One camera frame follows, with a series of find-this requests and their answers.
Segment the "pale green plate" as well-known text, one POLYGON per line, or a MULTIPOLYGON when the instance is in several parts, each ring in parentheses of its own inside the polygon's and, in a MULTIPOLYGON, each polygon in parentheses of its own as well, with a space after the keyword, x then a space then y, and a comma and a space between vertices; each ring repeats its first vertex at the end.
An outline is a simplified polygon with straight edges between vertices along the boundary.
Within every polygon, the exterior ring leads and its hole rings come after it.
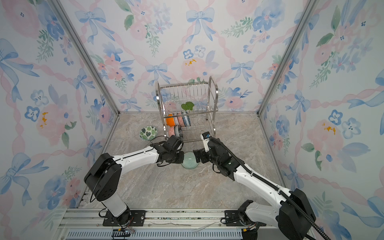
POLYGON ((184 159, 182 167, 187 170, 195 169, 199 163, 197 162, 196 156, 193 152, 184 153, 184 159))

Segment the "stainless steel dish rack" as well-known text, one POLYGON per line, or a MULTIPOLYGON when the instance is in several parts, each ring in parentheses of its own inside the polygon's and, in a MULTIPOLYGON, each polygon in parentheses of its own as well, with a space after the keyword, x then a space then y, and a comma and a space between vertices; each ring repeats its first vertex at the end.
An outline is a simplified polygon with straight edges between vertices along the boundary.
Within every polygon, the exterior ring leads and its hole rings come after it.
POLYGON ((212 76, 171 85, 160 85, 155 81, 155 93, 163 124, 161 135, 168 137, 170 127, 166 123, 166 117, 173 114, 177 117, 187 115, 190 118, 191 126, 182 128, 186 143, 200 141, 201 134, 204 132, 210 132, 211 136, 216 136, 215 118, 219 109, 219 88, 212 76), (181 108, 181 104, 186 102, 194 103, 192 111, 181 108))

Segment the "white bowl orange outside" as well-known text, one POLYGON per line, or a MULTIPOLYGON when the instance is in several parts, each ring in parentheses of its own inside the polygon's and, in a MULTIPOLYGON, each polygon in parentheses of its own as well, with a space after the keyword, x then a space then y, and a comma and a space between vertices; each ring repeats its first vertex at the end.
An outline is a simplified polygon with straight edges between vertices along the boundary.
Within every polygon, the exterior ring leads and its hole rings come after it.
POLYGON ((167 117, 166 117, 166 123, 169 127, 174 127, 176 125, 175 123, 175 120, 174 120, 174 115, 173 114, 169 114, 167 117))

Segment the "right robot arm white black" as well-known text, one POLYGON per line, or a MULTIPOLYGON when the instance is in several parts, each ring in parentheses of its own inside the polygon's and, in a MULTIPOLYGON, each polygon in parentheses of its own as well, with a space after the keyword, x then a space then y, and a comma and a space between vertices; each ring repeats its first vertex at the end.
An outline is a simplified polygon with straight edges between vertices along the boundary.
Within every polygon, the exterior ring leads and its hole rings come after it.
POLYGON ((204 148, 195 151, 201 163, 212 163, 215 173, 248 187, 268 202, 262 206, 245 201, 238 209, 241 223, 248 226, 259 222, 277 227, 289 240, 307 238, 316 216, 303 191, 291 191, 261 176, 208 132, 203 133, 201 139, 204 148))

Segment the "blue white patterned plate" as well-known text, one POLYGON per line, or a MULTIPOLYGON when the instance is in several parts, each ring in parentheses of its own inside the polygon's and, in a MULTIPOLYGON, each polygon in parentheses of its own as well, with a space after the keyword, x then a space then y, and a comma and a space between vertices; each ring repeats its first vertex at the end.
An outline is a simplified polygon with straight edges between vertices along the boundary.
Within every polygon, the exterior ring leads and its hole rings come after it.
POLYGON ((190 127, 191 126, 191 121, 190 121, 189 116, 187 116, 187 115, 183 116, 183 121, 184 121, 184 125, 186 127, 190 127))

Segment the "black white floral bowl front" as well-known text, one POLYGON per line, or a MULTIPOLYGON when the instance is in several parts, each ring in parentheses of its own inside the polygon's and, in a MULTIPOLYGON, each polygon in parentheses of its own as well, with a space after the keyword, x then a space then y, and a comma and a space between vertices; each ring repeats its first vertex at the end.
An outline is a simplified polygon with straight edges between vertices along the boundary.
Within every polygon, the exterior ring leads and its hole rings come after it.
POLYGON ((172 126, 170 127, 170 129, 168 130, 168 137, 172 137, 172 136, 175 136, 175 126, 172 126))

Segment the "green leaf pattern bowl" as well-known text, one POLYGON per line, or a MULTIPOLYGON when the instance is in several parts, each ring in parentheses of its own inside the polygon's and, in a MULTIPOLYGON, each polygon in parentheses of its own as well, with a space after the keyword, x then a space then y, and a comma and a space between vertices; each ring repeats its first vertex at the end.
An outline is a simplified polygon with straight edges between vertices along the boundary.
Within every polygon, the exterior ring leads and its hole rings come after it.
POLYGON ((153 126, 146 126, 140 130, 140 138, 145 141, 151 141, 158 135, 158 130, 153 126))

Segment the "dark blue flower bowl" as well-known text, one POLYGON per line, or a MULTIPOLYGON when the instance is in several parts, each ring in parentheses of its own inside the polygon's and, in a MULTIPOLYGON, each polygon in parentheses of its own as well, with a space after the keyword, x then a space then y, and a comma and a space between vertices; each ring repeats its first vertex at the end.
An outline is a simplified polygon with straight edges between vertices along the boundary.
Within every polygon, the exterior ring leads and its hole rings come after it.
POLYGON ((183 138, 183 131, 181 126, 174 126, 174 132, 176 137, 181 139, 183 138))

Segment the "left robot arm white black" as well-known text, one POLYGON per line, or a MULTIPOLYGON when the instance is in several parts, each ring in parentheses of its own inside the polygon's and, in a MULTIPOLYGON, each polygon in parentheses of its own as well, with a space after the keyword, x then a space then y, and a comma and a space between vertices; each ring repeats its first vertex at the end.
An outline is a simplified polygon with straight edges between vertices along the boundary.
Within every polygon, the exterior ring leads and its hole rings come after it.
POLYGON ((131 210, 117 193, 120 177, 145 165, 163 163, 181 164, 184 160, 183 141, 171 136, 165 141, 152 143, 148 147, 125 155, 101 154, 84 177, 92 195, 113 216, 113 221, 122 226, 132 218, 131 210))

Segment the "black white floral bowl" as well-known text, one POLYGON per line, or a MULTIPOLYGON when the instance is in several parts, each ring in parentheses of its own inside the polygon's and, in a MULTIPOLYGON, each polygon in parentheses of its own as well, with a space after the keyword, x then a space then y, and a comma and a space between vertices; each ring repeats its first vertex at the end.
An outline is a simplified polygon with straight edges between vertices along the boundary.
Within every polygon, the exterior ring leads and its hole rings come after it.
POLYGON ((172 137, 172 136, 175 136, 175 126, 172 126, 170 127, 170 129, 168 130, 168 137, 172 137))
POLYGON ((178 119, 178 123, 179 123, 179 125, 180 125, 182 128, 184 128, 184 127, 185 127, 185 124, 184 124, 183 117, 182 117, 182 116, 178 116, 177 119, 178 119))

